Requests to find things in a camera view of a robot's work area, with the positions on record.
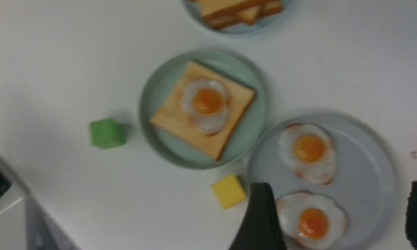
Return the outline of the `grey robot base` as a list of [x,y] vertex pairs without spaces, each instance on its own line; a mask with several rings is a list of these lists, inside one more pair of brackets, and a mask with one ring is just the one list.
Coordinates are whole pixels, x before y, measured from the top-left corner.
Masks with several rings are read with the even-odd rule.
[[0,250],[77,250],[0,156]]

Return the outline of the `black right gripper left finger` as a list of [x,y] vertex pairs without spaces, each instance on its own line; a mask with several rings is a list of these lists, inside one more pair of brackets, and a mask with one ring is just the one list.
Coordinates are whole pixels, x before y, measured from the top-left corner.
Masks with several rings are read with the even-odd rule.
[[270,184],[264,182],[250,184],[247,210],[229,249],[287,249]]

